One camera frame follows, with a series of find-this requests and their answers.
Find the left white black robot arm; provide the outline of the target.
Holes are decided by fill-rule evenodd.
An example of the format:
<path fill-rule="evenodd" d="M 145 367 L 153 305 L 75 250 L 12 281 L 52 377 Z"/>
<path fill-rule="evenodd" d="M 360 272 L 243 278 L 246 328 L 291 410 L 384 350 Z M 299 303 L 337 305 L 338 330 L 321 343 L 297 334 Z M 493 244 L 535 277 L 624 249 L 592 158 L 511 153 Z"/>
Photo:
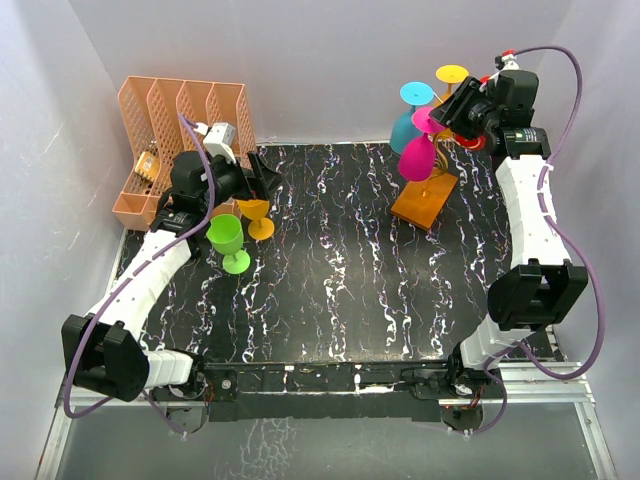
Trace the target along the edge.
<path fill-rule="evenodd" d="M 149 351 L 139 339 L 157 300 L 173 276 L 199 253 L 198 234 L 213 208 L 234 200 L 267 200 L 282 176 L 259 154 L 244 168 L 226 157 L 184 151 L 174 159 L 170 187 L 162 194 L 137 255 L 111 291 L 83 316 L 70 315 L 61 329 L 65 386 L 132 401 L 143 391 L 172 386 L 194 399 L 207 376 L 196 355 L 181 350 Z"/>

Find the magenta wine glass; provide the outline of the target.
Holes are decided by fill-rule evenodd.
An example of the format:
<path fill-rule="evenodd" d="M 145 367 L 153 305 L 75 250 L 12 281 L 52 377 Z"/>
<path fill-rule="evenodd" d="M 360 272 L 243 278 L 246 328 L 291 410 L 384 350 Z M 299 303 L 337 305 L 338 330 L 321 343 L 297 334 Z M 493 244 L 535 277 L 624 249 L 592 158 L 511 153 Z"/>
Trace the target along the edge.
<path fill-rule="evenodd" d="M 430 106 L 421 107 L 411 117 L 419 136 L 408 143 L 398 163 L 399 173 L 410 182 L 428 179 L 435 166 L 436 148 L 432 136 L 445 128 L 431 117 L 432 110 Z"/>

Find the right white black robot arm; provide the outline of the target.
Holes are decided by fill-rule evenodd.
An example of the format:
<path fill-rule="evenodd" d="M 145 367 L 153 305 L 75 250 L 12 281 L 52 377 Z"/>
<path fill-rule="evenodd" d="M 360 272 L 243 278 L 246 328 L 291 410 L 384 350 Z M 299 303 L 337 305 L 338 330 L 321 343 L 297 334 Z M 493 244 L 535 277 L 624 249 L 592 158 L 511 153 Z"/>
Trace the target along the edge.
<path fill-rule="evenodd" d="M 490 285 L 485 319 L 447 359 L 447 388 L 460 397 L 486 382 L 499 351 L 560 323 L 588 284 L 586 268 L 572 263 L 548 223 L 553 210 L 539 205 L 551 149 L 546 131 L 531 124 L 538 86 L 525 70 L 468 76 L 430 115 L 465 140 L 484 139 L 511 232 L 511 267 Z"/>

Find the yellow-orange wine glass front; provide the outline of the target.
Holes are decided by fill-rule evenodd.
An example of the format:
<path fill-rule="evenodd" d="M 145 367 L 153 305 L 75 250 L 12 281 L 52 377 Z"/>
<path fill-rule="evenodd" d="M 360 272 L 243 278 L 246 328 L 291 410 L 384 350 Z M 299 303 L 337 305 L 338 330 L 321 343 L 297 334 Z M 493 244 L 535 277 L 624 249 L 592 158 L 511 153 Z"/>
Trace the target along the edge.
<path fill-rule="evenodd" d="M 268 217 L 268 200 L 237 200 L 236 203 L 243 216 L 250 220 L 248 234 L 252 239 L 262 241 L 273 236 L 275 224 Z"/>

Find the green wine glass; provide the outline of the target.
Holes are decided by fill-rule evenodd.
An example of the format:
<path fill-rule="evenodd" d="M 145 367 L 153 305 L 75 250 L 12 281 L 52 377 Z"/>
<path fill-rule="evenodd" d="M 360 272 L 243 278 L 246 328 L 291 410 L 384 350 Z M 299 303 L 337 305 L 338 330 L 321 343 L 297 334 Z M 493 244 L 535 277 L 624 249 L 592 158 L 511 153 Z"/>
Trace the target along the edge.
<path fill-rule="evenodd" d="M 206 237 L 214 250 L 223 256 L 222 267 L 227 273 L 238 275 L 249 268 L 251 257 L 244 249 L 244 230 L 238 217 L 232 214 L 214 216 Z"/>

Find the cyan wine glass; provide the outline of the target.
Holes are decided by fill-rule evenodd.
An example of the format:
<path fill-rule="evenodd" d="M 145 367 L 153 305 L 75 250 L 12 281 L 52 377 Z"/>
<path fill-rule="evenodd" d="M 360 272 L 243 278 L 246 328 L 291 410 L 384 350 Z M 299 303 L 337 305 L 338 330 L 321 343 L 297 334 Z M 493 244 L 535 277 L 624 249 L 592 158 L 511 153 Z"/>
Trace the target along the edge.
<path fill-rule="evenodd" d="M 421 134 L 414 126 L 412 116 L 433 100 L 434 91 L 424 82 L 411 81 L 400 88 L 400 98 L 408 106 L 408 110 L 395 121 L 389 140 L 392 151 L 397 155 L 401 155 L 406 146 Z"/>

